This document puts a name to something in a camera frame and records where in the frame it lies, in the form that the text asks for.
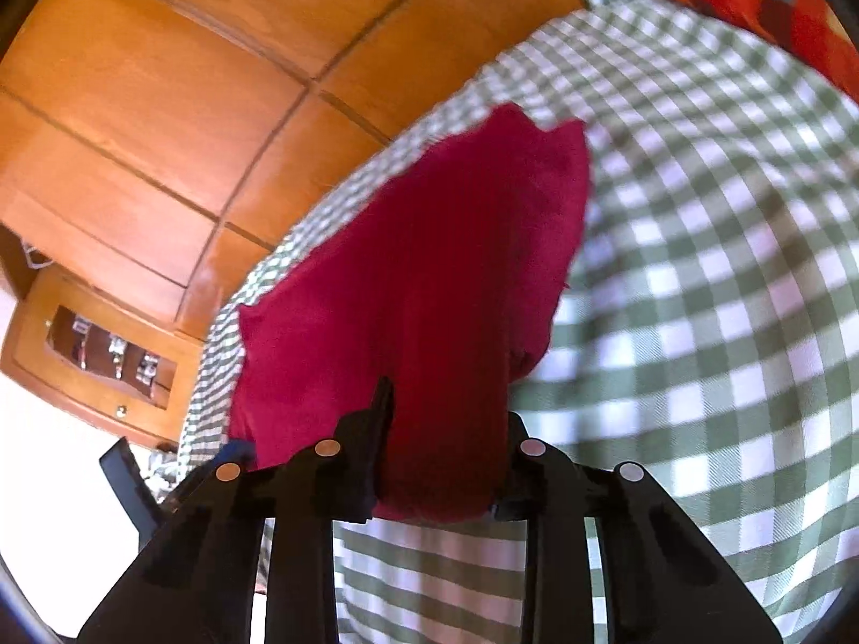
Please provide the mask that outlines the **magenta red cloth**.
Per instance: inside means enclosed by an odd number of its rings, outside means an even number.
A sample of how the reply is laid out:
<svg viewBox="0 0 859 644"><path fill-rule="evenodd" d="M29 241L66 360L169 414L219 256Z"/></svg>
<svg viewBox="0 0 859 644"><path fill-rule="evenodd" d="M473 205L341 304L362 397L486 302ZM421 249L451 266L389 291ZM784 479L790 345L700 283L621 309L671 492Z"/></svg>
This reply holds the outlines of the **magenta red cloth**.
<svg viewBox="0 0 859 644"><path fill-rule="evenodd" d="M585 127L515 105L438 141L239 311L229 433L274 467L392 382L377 515L460 522L507 471L508 388L548 350L584 234Z"/></svg>

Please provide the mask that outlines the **wooden shelf cabinet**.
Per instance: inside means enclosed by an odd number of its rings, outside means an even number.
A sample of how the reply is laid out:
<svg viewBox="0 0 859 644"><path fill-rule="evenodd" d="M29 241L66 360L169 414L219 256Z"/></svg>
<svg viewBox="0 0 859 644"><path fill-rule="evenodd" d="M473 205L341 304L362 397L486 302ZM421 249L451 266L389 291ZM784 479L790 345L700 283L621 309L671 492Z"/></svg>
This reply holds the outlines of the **wooden shelf cabinet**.
<svg viewBox="0 0 859 644"><path fill-rule="evenodd" d="M201 343L118 307L51 266L14 307L2 371L89 425L172 452Z"/></svg>

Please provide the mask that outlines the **green white checkered bedsheet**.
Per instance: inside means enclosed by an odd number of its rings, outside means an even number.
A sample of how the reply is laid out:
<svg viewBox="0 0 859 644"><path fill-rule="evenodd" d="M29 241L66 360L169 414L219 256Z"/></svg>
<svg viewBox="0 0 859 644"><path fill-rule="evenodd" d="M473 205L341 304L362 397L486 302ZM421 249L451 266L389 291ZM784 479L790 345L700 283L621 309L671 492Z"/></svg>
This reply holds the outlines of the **green white checkered bedsheet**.
<svg viewBox="0 0 859 644"><path fill-rule="evenodd" d="M585 0L354 170L236 303L505 102L582 119L594 160L571 289L514 410L581 464L644 465L805 640L857 574L857 108L785 51L671 0Z"/></svg>

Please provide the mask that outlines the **wooden wall panelling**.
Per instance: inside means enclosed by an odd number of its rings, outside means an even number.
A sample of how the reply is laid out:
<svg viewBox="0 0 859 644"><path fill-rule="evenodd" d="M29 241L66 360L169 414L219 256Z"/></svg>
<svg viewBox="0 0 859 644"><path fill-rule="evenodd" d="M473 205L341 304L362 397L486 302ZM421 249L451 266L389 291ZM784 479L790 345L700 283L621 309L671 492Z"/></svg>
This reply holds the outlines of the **wooden wall panelling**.
<svg viewBox="0 0 859 644"><path fill-rule="evenodd" d="M291 225L579 0L39 0L2 63L2 220L202 336Z"/></svg>

